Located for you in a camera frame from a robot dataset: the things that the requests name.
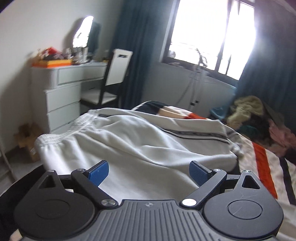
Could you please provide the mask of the white sweatpants with black stripe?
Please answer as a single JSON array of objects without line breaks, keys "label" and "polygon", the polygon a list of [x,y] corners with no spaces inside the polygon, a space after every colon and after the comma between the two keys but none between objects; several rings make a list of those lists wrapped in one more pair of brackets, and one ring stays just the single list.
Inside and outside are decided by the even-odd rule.
[{"label": "white sweatpants with black stripe", "polygon": [[181,200],[196,190],[189,164],[232,171],[240,147],[217,120],[182,120],[117,108],[91,110],[62,134],[37,138],[46,169],[60,175],[102,160],[109,175],[100,188],[117,201]]}]

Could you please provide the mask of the left teal curtain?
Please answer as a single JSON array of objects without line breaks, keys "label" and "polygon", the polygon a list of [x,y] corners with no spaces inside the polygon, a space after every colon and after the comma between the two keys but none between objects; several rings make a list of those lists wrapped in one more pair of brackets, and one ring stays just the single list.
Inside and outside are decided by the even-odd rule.
[{"label": "left teal curtain", "polygon": [[111,49],[132,51],[121,107],[138,105],[152,65],[163,55],[162,47],[177,1],[123,1]]}]

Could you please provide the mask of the right teal curtain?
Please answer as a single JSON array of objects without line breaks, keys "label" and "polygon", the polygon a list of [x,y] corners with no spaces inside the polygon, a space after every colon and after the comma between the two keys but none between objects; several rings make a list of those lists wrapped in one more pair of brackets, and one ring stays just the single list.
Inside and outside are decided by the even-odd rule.
[{"label": "right teal curtain", "polygon": [[295,14],[277,1],[256,1],[254,48],[236,97],[253,95],[284,116],[295,131]]}]

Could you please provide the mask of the pile of clothes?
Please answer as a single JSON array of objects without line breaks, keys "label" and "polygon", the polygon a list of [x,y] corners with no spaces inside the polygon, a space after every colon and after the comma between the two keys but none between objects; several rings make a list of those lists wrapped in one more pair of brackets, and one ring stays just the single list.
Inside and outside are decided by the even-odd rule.
[{"label": "pile of clothes", "polygon": [[276,156],[295,162],[295,132],[285,126],[283,115],[258,97],[244,96],[230,105],[213,108],[209,118],[222,121]]}]

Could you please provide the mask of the oval vanity mirror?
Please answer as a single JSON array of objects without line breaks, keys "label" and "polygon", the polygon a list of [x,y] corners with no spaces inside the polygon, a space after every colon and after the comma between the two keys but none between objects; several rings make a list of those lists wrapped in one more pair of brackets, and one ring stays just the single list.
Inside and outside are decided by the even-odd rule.
[{"label": "oval vanity mirror", "polygon": [[74,34],[72,41],[73,48],[85,48],[87,46],[93,19],[93,16],[87,16],[83,19],[80,27]]}]

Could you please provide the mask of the white black chair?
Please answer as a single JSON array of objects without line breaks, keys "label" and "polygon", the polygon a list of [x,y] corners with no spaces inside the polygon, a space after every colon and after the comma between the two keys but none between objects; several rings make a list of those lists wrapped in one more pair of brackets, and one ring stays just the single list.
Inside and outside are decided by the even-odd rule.
[{"label": "white black chair", "polygon": [[82,92],[80,103],[92,109],[104,108],[113,104],[117,105],[119,94],[108,92],[107,87],[113,85],[121,86],[130,65],[132,55],[132,51],[114,49],[107,63],[100,89],[90,89]]}]

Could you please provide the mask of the striped orange black white blanket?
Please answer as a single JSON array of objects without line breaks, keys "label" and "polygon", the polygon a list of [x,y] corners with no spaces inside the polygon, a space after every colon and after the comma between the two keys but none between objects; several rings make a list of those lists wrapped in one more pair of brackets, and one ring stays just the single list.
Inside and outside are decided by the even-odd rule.
[{"label": "striped orange black white blanket", "polygon": [[237,167],[233,171],[254,172],[283,208],[284,220],[277,238],[295,240],[295,151],[278,157],[234,129],[228,126],[224,129],[237,156]]}]

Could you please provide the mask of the cardboard box on floor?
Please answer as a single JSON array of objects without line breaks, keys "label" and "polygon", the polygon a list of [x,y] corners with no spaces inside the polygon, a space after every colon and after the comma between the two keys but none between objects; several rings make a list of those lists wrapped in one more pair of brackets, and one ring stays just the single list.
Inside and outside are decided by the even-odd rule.
[{"label": "cardboard box on floor", "polygon": [[40,160],[40,156],[35,148],[35,141],[43,133],[44,132],[36,123],[32,123],[31,125],[26,123],[19,126],[18,133],[14,134],[18,147],[26,149],[32,162]]}]

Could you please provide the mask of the white dresser with drawers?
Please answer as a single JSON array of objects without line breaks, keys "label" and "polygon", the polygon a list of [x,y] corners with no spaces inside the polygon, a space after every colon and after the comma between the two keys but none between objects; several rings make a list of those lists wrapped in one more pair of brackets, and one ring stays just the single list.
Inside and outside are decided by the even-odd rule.
[{"label": "white dresser with drawers", "polygon": [[31,68],[33,122],[45,133],[62,132],[80,115],[81,84],[104,78],[106,63]]}]

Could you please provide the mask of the orange box on dresser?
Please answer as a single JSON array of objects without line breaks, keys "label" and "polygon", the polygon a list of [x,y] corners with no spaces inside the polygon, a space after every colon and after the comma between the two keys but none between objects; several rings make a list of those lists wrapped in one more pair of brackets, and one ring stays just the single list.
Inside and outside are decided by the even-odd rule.
[{"label": "orange box on dresser", "polygon": [[41,68],[55,68],[62,66],[70,66],[72,64],[72,60],[40,60],[34,62],[32,64],[33,67],[41,67]]}]

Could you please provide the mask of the teal curtain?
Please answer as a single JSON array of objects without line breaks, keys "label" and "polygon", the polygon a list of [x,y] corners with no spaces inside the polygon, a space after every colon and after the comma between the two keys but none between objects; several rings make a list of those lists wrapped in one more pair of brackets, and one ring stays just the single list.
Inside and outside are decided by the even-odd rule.
[{"label": "teal curtain", "polygon": [[132,51],[121,107],[138,105],[152,65],[163,55],[162,47],[177,1],[123,1],[111,49]]},{"label": "teal curtain", "polygon": [[236,97],[253,95],[284,116],[295,131],[295,14],[277,1],[256,1],[254,48]]}]

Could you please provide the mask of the window with dark frame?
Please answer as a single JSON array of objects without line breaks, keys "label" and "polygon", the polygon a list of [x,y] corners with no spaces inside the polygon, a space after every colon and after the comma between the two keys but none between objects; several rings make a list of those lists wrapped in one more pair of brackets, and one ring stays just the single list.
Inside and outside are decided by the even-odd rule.
[{"label": "window with dark frame", "polygon": [[175,1],[163,61],[239,80],[256,39],[255,1]]}]

